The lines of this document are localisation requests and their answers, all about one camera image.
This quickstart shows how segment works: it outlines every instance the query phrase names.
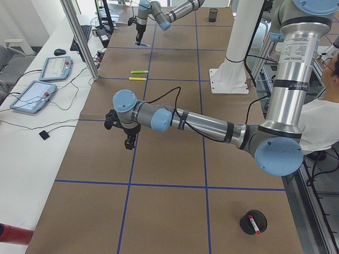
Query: green marker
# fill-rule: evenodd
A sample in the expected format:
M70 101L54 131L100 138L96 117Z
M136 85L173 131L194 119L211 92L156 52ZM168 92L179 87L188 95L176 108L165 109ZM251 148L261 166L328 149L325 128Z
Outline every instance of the green marker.
M148 73L148 70L132 70L131 74L143 74Z

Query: office chair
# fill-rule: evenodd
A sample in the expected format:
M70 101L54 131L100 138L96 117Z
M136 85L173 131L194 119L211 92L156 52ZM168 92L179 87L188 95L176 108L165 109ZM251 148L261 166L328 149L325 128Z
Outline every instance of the office chair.
M0 45L0 105L35 58L10 47L11 42L21 41L6 40L6 46Z

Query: blue joint cap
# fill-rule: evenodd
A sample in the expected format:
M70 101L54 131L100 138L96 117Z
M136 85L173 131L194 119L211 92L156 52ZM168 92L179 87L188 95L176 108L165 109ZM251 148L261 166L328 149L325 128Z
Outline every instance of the blue joint cap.
M160 108L157 110L152 120L150 121L150 126L155 131L165 132L167 131L172 120L172 113L165 108Z
M272 33L270 32L271 41L273 42L283 42L284 36L281 33Z
M163 31L166 31L167 29L171 27L171 23L166 21L166 22L161 23L159 26Z
M334 0L293 0L296 7L312 16L326 16L339 10L338 1Z
M151 8L152 8L152 6L151 6L149 1L147 1L147 0L140 0L140 2L139 2L139 10L145 11L145 10L149 10Z
M300 168L304 153L297 141L277 137L260 144L255 151L254 159L266 173L286 176Z
M120 90L113 96L113 108L117 113L125 113L134 108L137 97L131 90Z

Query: marker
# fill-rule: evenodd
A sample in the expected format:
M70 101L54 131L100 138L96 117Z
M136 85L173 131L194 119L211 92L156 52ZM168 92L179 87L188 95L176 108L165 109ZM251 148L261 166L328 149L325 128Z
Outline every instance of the marker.
M129 77L128 78L129 80L136 80L136 81L146 81L147 78L132 78L132 77Z
M149 45L148 44L143 44L143 43L140 43L140 45L139 46L143 46L143 47L149 47Z
M254 228L254 230L255 230L255 233L256 233L256 234L261 234L261 232L260 232L258 226L256 225L256 223L255 223L255 221L254 221L254 219L253 219L253 216L252 216L252 215L249 215L248 218L249 218L249 221L251 222L251 224L252 224L252 226L253 226L253 228Z
M131 74L143 74L148 73L148 70L132 70Z

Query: red marker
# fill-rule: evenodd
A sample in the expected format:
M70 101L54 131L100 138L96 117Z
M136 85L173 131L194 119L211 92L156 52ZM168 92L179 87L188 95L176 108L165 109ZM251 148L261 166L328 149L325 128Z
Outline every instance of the red marker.
M255 221L254 221L254 219L253 219L253 216L252 216L252 215L249 215L248 218L249 218L249 221L251 222L251 224L252 224L252 226L253 226L253 228L254 228L254 230L255 230L255 233L256 233L256 234L261 234L261 232L260 232L258 226L256 225L256 223L255 223Z

